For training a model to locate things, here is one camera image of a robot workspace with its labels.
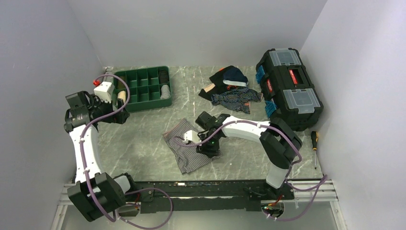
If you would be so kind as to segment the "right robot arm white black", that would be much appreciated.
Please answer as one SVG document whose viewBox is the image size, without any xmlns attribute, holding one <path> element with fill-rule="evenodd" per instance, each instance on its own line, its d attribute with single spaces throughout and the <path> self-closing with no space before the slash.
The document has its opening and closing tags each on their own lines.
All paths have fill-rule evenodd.
<svg viewBox="0 0 406 230">
<path fill-rule="evenodd" d="M 203 130 L 185 132 L 183 143 L 196 144 L 196 151 L 209 158 L 219 156 L 221 138 L 240 138 L 259 143 L 271 162 L 264 194 L 275 199 L 282 193 L 282 184 L 303 145 L 301 139 L 282 119 L 257 122 L 229 114 L 215 117 L 202 112 L 195 123 Z"/>
</svg>

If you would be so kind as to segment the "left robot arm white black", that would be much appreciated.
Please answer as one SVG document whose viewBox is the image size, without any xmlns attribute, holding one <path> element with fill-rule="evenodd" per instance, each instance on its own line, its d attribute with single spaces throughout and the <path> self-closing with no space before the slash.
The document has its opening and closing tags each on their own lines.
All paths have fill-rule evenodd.
<svg viewBox="0 0 406 230">
<path fill-rule="evenodd" d="M 98 123 L 124 124 L 130 114 L 119 100 L 120 110 L 111 103 L 102 102 L 95 94 L 80 91 L 66 96 L 70 106 L 65 114 L 64 129 L 75 150 L 76 177 L 68 189 L 68 198 L 83 217 L 92 222 L 136 198 L 138 188 L 129 174 L 112 178 L 101 168 L 98 147 Z"/>
</svg>

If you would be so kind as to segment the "grey striped underwear orange trim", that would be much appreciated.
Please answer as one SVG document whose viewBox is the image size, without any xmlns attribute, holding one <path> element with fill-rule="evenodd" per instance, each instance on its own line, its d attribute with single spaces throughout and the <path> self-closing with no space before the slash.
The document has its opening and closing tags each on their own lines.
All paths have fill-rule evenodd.
<svg viewBox="0 0 406 230">
<path fill-rule="evenodd" d="M 197 153 L 196 147 L 183 147 L 178 145 L 179 140 L 176 137 L 182 137 L 183 134 L 189 130 L 198 131 L 186 118 L 183 118 L 171 130 L 162 135 L 166 144 L 174 153 L 175 160 L 182 174 L 192 173 L 223 156 L 223 153 L 220 151 L 219 156 L 209 158 L 204 154 Z"/>
</svg>

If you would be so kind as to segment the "green divided organizer tray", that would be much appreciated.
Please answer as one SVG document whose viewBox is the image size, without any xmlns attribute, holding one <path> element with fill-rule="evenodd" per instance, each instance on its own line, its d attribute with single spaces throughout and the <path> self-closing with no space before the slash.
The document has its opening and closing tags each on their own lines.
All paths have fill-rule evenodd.
<svg viewBox="0 0 406 230">
<path fill-rule="evenodd" d="M 170 87 L 171 97 L 161 100 L 160 84 L 158 80 L 158 71 L 166 70 L 167 66 L 157 66 L 141 69 L 121 70 L 115 73 L 118 77 L 125 77 L 125 82 L 129 87 L 129 103 L 125 107 L 130 113 L 169 107 L 172 105 L 172 89 L 170 81 L 166 83 Z"/>
</svg>

